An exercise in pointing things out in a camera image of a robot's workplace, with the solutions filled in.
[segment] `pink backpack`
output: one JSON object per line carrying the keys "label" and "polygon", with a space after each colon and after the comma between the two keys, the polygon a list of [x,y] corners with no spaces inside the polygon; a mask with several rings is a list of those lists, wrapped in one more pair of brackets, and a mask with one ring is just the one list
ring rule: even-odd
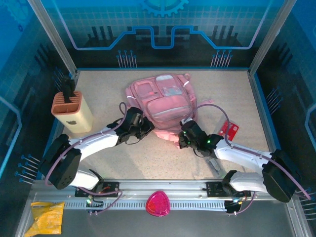
{"label": "pink backpack", "polygon": [[[197,107],[190,79],[188,73],[165,74],[135,81],[125,90],[129,104],[144,112],[159,138],[178,143],[179,122]],[[190,117],[196,120],[197,112]]]}

